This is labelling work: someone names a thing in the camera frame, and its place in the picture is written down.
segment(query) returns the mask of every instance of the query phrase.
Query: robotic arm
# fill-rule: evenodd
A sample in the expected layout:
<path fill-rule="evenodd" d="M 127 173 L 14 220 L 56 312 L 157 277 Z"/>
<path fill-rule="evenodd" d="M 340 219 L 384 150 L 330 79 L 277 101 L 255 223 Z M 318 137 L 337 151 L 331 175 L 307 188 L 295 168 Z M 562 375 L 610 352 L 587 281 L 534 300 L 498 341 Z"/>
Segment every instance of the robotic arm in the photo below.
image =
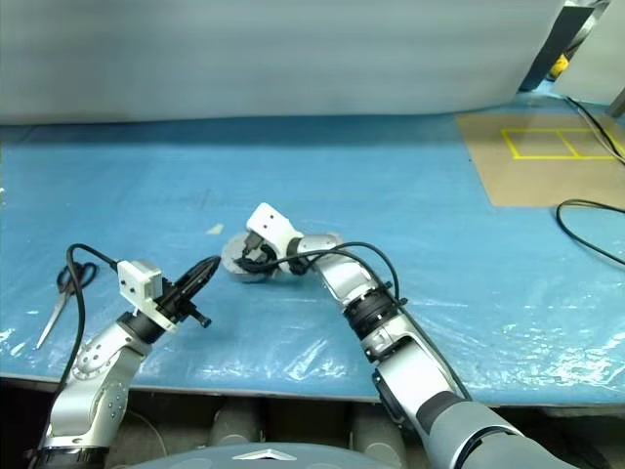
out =
<path fill-rule="evenodd" d="M 210 280 L 220 264 L 209 257 L 175 283 L 146 261 L 117 264 L 120 293 L 135 307 L 84 344 L 65 387 L 54 402 L 37 468 L 104 467 L 126 411 L 128 388 L 153 344 L 174 332 L 188 316 L 203 327 L 210 320 L 190 299 Z"/>
<path fill-rule="evenodd" d="M 226 268 L 246 281 L 277 268 L 295 275 L 314 269 L 375 363 L 373 383 L 391 419 L 419 434 L 434 469 L 572 468 L 473 402 L 401 301 L 389 294 L 389 285 L 340 253 L 319 256 L 321 250 L 341 249 L 337 235 L 303 235 L 266 203 L 246 228 L 246 236 L 224 248 Z M 273 267 L 283 258 L 289 261 Z"/>

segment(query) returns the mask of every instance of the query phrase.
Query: blue work surface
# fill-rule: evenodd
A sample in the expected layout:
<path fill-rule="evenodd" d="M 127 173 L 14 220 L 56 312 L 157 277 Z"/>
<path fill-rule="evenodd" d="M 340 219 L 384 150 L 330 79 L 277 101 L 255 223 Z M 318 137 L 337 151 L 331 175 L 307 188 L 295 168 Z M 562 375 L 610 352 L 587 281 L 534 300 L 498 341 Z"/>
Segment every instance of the blue work surface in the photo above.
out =
<path fill-rule="evenodd" d="M 569 111 L 561 103 L 544 106 Z M 149 259 L 173 279 L 219 254 L 266 201 L 303 232 L 338 232 L 384 249 L 409 310 L 475 398 L 625 402 L 623 271 L 566 237 L 553 210 L 491 206 L 452 115 L 3 133 L 4 376 L 54 380 L 62 373 L 77 323 L 73 302 L 43 348 L 34 345 L 69 244 Z M 566 216 L 580 233 L 623 254 L 623 217 L 580 209 Z M 93 260 L 82 253 L 77 259 Z M 104 266 L 85 295 L 87 336 L 130 306 Z M 204 330 L 188 320 L 163 337 L 137 386 L 376 398 L 372 366 L 314 276 L 241 284 L 219 270 L 194 302 L 213 324 Z"/>

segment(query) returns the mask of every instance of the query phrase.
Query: scissors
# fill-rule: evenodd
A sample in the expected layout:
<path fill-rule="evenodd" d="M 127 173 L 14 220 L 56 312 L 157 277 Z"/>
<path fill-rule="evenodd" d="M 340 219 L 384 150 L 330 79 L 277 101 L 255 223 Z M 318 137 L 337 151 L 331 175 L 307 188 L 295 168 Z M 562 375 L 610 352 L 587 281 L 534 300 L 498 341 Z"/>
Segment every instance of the scissors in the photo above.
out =
<path fill-rule="evenodd" d="M 80 286 L 82 286 L 83 288 L 91 283 L 98 273 L 98 266 L 95 265 L 93 262 L 87 262 L 85 264 L 79 264 L 77 262 L 74 262 L 74 266 L 76 274 L 78 275 L 78 279 L 80 280 Z M 59 289 L 60 293 L 59 299 L 57 300 L 57 303 L 55 303 L 55 307 L 52 310 L 52 315 L 50 316 L 48 323 L 44 327 L 43 332 L 41 333 L 41 337 L 39 337 L 39 340 L 37 341 L 37 346 L 35 347 L 36 349 L 39 349 L 41 347 L 41 344 L 43 344 L 43 342 L 46 340 L 46 337 L 48 337 L 48 335 L 50 334 L 50 331 L 57 322 L 61 311 L 67 304 L 67 301 L 69 300 L 71 295 L 76 293 L 76 290 L 74 289 L 74 284 L 71 282 L 71 275 L 69 274 L 69 268 L 67 266 L 63 267 L 57 275 L 57 288 Z"/>

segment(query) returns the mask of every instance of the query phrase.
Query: blue tablecloth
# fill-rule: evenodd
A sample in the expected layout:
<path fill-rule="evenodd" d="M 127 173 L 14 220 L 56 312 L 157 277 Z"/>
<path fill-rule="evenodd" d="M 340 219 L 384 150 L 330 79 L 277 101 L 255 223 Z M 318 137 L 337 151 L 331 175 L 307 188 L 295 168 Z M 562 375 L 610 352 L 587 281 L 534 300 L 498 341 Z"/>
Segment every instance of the blue tablecloth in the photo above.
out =
<path fill-rule="evenodd" d="M 528 96 L 503 110 L 570 112 Z M 149 259 L 176 278 L 219 254 L 266 201 L 303 232 L 383 248 L 409 310 L 475 398 L 625 402 L 623 271 L 567 238 L 553 210 L 491 206 L 453 115 L 17 127 L 3 135 L 4 376 L 61 375 L 73 302 L 44 347 L 34 344 L 69 244 Z M 622 217 L 575 209 L 567 217 L 602 246 L 625 250 Z M 211 230 L 219 224 L 220 234 Z M 87 336 L 130 309 L 104 266 L 85 293 Z M 375 399 L 372 366 L 317 278 L 240 284 L 220 270 L 195 303 L 213 324 L 204 330 L 189 320 L 162 338 L 137 386 Z"/>

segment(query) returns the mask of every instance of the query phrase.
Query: yellow object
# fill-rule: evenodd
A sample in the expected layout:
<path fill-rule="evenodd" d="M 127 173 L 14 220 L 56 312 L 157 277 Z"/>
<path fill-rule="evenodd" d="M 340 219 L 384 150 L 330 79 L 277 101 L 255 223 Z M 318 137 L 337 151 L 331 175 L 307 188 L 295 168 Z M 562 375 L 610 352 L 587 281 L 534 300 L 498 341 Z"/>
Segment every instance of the yellow object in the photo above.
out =
<path fill-rule="evenodd" d="M 551 70 L 549 70 L 549 73 L 551 73 L 554 78 L 558 78 L 567 67 L 568 59 L 564 55 L 560 55 L 560 57 L 556 60 L 556 63 L 551 67 Z"/>
<path fill-rule="evenodd" d="M 591 133 L 592 130 L 591 129 L 587 129 L 587 128 L 579 128 L 579 127 L 562 127 L 562 128 L 548 128 L 548 127 L 539 127 L 539 128 L 502 128 L 500 130 L 502 137 L 504 138 L 504 141 L 506 142 L 506 145 L 508 146 L 508 148 L 510 149 L 510 152 L 513 155 L 513 159 L 589 159 L 589 160 L 593 160 L 593 159 L 605 159 L 605 160 L 612 160 L 615 159 L 614 156 L 611 156 L 609 154 L 601 154 L 601 155 L 597 155 L 597 154 L 581 154 L 572 144 L 572 142 L 570 142 L 567 138 L 566 135 L 567 133 Z M 517 146 L 513 143 L 512 139 L 511 139 L 511 134 L 521 134 L 521 135 L 527 135 L 529 133 L 553 133 L 555 134 L 557 137 L 560 138 L 560 140 L 562 141 L 562 143 L 564 144 L 564 146 L 570 151 L 570 155 L 563 155 L 563 154 L 521 154 L 519 152 L 519 150 L 517 149 Z M 608 133 L 608 131 L 606 130 L 608 136 L 610 137 L 610 139 L 614 142 L 614 144 L 618 147 L 618 149 L 620 151 L 625 151 L 625 149 L 622 147 L 622 145 L 620 144 L 620 142 L 615 139 L 611 134 Z"/>

